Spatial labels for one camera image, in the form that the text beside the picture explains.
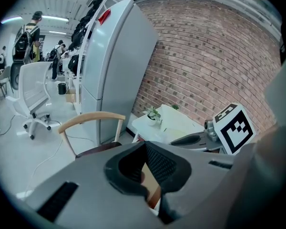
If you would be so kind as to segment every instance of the potted plant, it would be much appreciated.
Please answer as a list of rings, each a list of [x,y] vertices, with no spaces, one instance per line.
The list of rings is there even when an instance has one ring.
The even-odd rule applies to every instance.
[[[172,105],[172,108],[175,109],[175,110],[178,110],[178,109],[179,109],[179,106],[176,105],[176,104],[173,104],[173,105]]]
[[[157,121],[160,122],[161,115],[159,112],[154,108],[150,107],[147,109],[147,111],[143,111],[144,114],[147,115],[147,124],[152,126],[157,123]]]

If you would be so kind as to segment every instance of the white refrigerator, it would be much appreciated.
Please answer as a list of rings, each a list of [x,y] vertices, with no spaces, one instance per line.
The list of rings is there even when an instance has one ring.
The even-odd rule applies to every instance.
[[[82,113],[107,111],[126,116],[126,129],[146,67],[158,40],[152,24],[133,0],[110,7],[111,14],[93,29],[82,69]],[[115,136],[117,120],[83,124],[99,145]]]

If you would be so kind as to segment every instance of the red brick wall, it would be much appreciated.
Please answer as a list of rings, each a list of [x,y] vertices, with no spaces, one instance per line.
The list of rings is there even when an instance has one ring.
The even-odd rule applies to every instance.
[[[203,124],[241,103],[257,132],[274,123],[263,90],[280,68],[278,43],[240,12],[208,0],[138,4],[159,33],[133,113],[177,104]]]

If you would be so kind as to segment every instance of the small green plant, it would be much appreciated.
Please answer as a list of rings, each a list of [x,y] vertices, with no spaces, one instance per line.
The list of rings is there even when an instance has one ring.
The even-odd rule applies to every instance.
[[[143,113],[151,120],[160,121],[161,115],[154,107],[147,108],[147,111],[143,111]]]
[[[173,105],[172,105],[172,108],[175,109],[175,110],[178,110],[178,109],[179,109],[179,106],[176,105],[176,104],[173,104]]]

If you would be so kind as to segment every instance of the black trash can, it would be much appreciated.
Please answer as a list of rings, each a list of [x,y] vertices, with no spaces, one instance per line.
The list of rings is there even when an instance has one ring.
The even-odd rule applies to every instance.
[[[59,95],[66,94],[66,83],[59,83],[58,84],[58,94]]]

